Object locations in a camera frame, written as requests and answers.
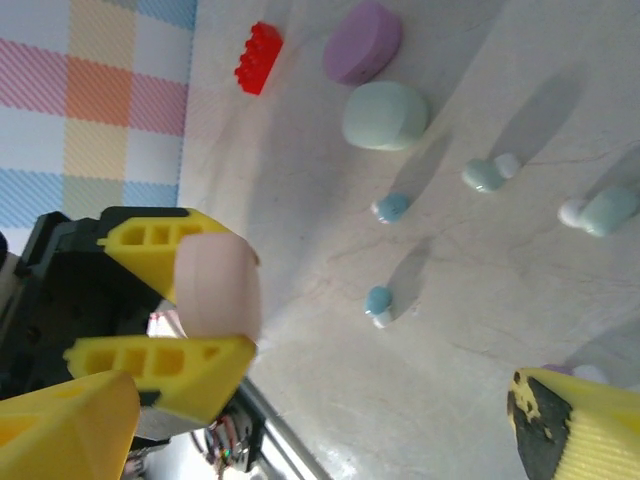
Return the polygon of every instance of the pastel plaid tablecloth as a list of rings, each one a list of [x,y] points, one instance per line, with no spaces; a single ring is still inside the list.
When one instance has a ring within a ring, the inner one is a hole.
[[[197,0],[0,0],[0,230],[175,206]]]

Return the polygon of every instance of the purple object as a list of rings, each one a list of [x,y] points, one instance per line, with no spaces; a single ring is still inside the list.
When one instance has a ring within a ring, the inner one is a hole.
[[[400,47],[400,19],[373,0],[364,0],[340,23],[324,49],[327,76],[338,83],[362,85],[371,80]]]
[[[565,367],[564,365],[555,365],[553,363],[547,363],[543,365],[542,368],[547,370],[551,370],[556,373],[564,373],[565,375],[573,375],[573,369],[569,367]]]

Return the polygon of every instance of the yellow plastic part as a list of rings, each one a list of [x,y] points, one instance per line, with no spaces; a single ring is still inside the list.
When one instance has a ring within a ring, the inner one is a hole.
[[[219,339],[81,338],[64,358],[75,378],[124,370],[139,391],[159,391],[153,407],[210,424],[238,388],[256,351],[244,336]]]
[[[176,250],[186,235],[228,233],[212,218],[187,209],[187,217],[136,217],[98,240],[104,252],[167,300],[176,303],[173,269]]]
[[[116,480],[140,415],[130,375],[107,372],[0,402],[0,479]]]
[[[571,406],[569,438],[553,480],[640,478],[640,394],[540,368],[517,372],[515,406],[531,421],[540,405],[528,385],[534,378]]]

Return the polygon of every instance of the red lego brick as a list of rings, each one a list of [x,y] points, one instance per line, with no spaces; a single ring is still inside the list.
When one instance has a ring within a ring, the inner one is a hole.
[[[251,38],[245,47],[234,73],[242,90],[260,95],[282,48],[282,37],[272,25],[258,22],[251,27]]]

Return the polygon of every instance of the white floor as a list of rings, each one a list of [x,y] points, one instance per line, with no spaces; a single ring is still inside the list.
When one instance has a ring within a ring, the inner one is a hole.
[[[405,39],[380,75],[434,120],[415,148],[340,134],[350,89],[321,69],[354,1],[201,0],[180,204],[246,236],[263,262],[251,377],[332,476],[521,479],[505,415],[519,366],[595,363],[640,383],[640,218],[606,239],[559,224],[569,195],[640,180],[640,1],[387,0]],[[250,26],[285,46],[265,92],[233,76]],[[469,159],[514,152],[495,194]],[[370,203],[419,195],[384,226]],[[376,330],[367,291],[391,282]]]

